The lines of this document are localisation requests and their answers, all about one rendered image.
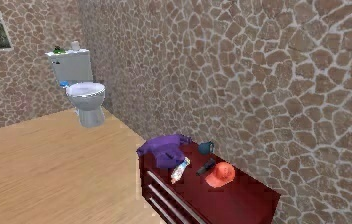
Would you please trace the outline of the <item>purple wet suit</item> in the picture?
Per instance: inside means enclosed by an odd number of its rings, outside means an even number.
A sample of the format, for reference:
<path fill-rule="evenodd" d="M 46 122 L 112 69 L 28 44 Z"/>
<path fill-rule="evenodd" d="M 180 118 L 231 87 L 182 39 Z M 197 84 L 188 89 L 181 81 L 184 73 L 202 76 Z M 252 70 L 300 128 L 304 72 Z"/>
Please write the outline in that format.
<path fill-rule="evenodd" d="M 182 134 L 162 135 L 147 140 L 136 150 L 136 153 L 139 157 L 150 153 L 155 158 L 157 168 L 170 169 L 177 167 L 185 160 L 180 147 L 191 142 L 191 137 Z"/>

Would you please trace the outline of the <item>dark teal mug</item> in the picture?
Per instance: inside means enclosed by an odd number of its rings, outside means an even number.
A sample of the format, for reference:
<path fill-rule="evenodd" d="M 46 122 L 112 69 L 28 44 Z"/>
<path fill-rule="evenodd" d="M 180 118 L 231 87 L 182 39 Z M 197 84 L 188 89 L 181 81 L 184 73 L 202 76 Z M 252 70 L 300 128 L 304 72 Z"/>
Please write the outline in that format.
<path fill-rule="evenodd" d="M 214 152 L 214 143 L 212 141 L 200 143 L 198 145 L 198 152 L 202 155 L 208 155 Z"/>

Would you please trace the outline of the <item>white patterned tube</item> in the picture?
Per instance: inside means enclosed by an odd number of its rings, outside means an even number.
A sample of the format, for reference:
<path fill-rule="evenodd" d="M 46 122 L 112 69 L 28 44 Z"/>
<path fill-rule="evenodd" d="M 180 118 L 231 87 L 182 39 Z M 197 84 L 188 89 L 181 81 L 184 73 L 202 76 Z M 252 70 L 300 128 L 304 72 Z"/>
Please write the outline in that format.
<path fill-rule="evenodd" d="M 186 169 L 189 165 L 190 165 L 190 159 L 189 159 L 188 157 L 185 157 L 185 158 L 184 158 L 184 161 L 183 161 L 181 164 L 179 164 L 179 165 L 173 170 L 173 172 L 172 172 L 172 174 L 171 174 L 171 183 L 172 183 L 172 184 L 175 184 L 176 182 L 178 182 L 178 181 L 181 179 L 181 177 L 182 177 L 182 175 L 183 175 L 185 169 Z"/>

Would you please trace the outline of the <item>black cylindrical object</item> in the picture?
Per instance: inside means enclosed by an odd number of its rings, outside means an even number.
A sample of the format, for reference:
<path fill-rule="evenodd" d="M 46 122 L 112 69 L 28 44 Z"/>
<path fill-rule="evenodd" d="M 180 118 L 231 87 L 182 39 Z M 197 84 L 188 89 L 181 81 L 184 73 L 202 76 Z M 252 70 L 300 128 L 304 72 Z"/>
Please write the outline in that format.
<path fill-rule="evenodd" d="M 200 175 L 204 174 L 205 172 L 210 170 L 212 167 L 214 167 L 215 164 L 216 164 L 216 161 L 213 158 L 210 158 L 202 167 L 200 167 L 197 170 L 196 175 L 200 176 Z"/>

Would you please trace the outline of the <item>orange cap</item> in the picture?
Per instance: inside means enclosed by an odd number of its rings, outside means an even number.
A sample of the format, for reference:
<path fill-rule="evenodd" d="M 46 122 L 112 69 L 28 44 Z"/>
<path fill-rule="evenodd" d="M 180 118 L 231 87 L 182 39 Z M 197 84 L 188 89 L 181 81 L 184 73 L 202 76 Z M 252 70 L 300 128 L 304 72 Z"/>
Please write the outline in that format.
<path fill-rule="evenodd" d="M 235 174 L 235 168 L 230 163 L 219 162 L 213 167 L 212 172 L 205 177 L 205 181 L 209 186 L 219 188 L 232 182 Z"/>

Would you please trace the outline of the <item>dark red chest of drawers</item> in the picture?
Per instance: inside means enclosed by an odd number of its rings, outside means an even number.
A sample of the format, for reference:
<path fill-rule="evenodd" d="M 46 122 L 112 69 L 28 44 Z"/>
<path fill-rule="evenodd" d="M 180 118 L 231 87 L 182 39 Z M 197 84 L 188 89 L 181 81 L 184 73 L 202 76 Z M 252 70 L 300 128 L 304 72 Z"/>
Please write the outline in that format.
<path fill-rule="evenodd" d="M 139 158 L 142 196 L 166 224 L 272 224 L 278 192 L 240 169 L 232 182 L 213 188 L 197 171 L 209 159 L 222 159 L 200 154 L 195 143 L 181 150 L 191 164 L 176 183 L 170 169 L 156 167 L 152 154 Z"/>

